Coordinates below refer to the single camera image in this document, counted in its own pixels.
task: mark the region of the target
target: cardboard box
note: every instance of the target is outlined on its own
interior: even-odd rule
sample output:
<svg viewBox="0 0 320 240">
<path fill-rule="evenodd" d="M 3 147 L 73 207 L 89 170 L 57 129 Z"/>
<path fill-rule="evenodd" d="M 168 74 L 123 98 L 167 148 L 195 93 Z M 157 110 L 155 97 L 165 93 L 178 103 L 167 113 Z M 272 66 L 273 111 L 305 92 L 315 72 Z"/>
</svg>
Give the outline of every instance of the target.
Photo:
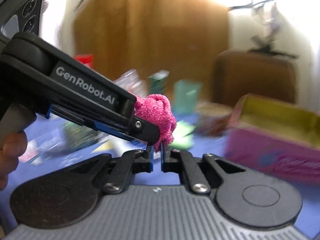
<svg viewBox="0 0 320 240">
<path fill-rule="evenodd" d="M 231 115 L 226 158 L 273 176 L 320 184 L 320 117 L 256 95 Z"/>
</svg>

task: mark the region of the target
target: blue table surface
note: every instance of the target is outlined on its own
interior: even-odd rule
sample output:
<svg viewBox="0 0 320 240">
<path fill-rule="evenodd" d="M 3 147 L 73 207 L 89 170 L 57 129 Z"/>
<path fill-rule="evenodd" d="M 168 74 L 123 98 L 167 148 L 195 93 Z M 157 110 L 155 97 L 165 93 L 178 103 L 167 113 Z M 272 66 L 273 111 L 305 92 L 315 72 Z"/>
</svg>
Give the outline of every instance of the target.
<svg viewBox="0 0 320 240">
<path fill-rule="evenodd" d="M 177 121 L 180 120 L 194 124 L 197 116 L 177 116 Z M 28 139 L 31 140 L 50 130 L 56 129 L 60 125 L 61 119 L 48 121 L 44 118 L 38 118 L 34 124 L 26 129 L 26 134 Z M 227 140 L 227 136 L 210 138 L 194 135 L 194 146 L 190 149 L 190 152 L 195 157 L 202 157 L 203 153 L 213 153 L 223 156 Z M 10 195 L 17 186 L 30 179 L 98 155 L 101 152 L 92 153 L 92 150 L 97 147 L 98 145 L 93 145 L 69 155 L 47 154 L 43 156 L 42 154 L 43 163 L 38 166 L 30 165 L 29 163 L 19 163 L 18 168 L 9 175 L 7 187 L 0 192 L 0 215 L 4 231 L 8 233 L 17 226 L 17 222 L 9 206 Z M 180 181 L 179 176 L 175 173 L 162 173 L 160 161 L 155 160 L 154 171 L 152 173 L 137 174 L 134 183 L 137 185 L 176 185 L 180 184 Z M 293 182 L 292 184 L 300 191 L 303 198 L 303 208 L 295 226 L 308 237 L 313 238 L 320 231 L 320 186 Z"/>
</svg>

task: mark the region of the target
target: ribbed gray surface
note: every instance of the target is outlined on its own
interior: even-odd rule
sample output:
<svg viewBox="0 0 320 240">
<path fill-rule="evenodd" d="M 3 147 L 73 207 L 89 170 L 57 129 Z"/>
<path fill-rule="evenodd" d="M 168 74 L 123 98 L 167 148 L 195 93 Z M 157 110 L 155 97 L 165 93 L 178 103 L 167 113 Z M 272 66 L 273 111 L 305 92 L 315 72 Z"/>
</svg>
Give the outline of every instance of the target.
<svg viewBox="0 0 320 240">
<path fill-rule="evenodd" d="M 130 186 L 121 195 L 103 197 L 95 212 L 57 230 L 18 226 L 6 240 L 305 240 L 290 226 L 252 231 L 220 215 L 206 196 L 184 186 Z"/>
</svg>

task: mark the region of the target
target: human hand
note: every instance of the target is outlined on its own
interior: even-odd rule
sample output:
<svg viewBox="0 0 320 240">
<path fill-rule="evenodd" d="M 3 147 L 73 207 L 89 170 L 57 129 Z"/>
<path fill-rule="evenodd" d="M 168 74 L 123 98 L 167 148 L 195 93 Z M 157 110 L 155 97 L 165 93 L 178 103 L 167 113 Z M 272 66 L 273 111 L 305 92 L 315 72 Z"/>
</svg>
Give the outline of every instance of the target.
<svg viewBox="0 0 320 240">
<path fill-rule="evenodd" d="M 18 164 L 18 157 L 24 154 L 28 141 L 24 132 L 9 135 L 0 149 L 0 189 L 8 183 L 8 174 L 14 171 Z"/>
</svg>

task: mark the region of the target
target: green object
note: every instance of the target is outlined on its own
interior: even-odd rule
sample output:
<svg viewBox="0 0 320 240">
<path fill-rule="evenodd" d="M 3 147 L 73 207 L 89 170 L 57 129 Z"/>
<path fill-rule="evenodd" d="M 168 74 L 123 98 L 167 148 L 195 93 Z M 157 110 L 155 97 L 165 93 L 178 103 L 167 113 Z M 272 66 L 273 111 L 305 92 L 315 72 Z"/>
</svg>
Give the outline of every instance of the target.
<svg viewBox="0 0 320 240">
<path fill-rule="evenodd" d="M 169 147 L 178 150 L 188 150 L 193 147 L 193 135 L 190 134 L 183 138 L 177 138 L 169 145 Z"/>
<path fill-rule="evenodd" d="M 178 150 L 188 150 L 193 147 L 193 135 L 191 134 L 195 129 L 194 125 L 191 125 L 185 121 L 177 123 L 177 127 L 173 131 L 173 142 L 169 145 L 170 148 Z"/>
<path fill-rule="evenodd" d="M 149 83 L 149 95 L 152 94 L 161 94 L 165 93 L 165 88 L 167 84 L 169 71 L 167 70 L 160 70 L 157 73 L 148 77 Z"/>
<path fill-rule="evenodd" d="M 172 135 L 174 138 L 182 138 L 191 134 L 195 128 L 195 125 L 191 125 L 185 121 L 180 121 L 177 122 L 177 127 L 174 129 Z"/>
<path fill-rule="evenodd" d="M 195 112 L 202 84 L 181 79 L 174 84 L 174 111 L 177 114 L 192 114 Z"/>
</svg>

